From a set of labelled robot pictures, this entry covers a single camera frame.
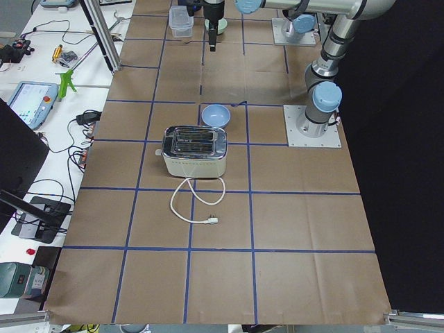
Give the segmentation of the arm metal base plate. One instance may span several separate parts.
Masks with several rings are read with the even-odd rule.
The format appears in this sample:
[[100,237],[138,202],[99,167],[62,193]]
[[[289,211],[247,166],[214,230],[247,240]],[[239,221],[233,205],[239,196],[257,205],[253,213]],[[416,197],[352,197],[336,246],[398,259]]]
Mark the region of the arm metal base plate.
[[283,105],[287,143],[292,148],[341,148],[338,126],[332,114],[327,123],[306,118],[305,105]]
[[272,29],[273,42],[275,45],[309,47],[316,45],[313,31],[298,33],[288,19],[272,18]]

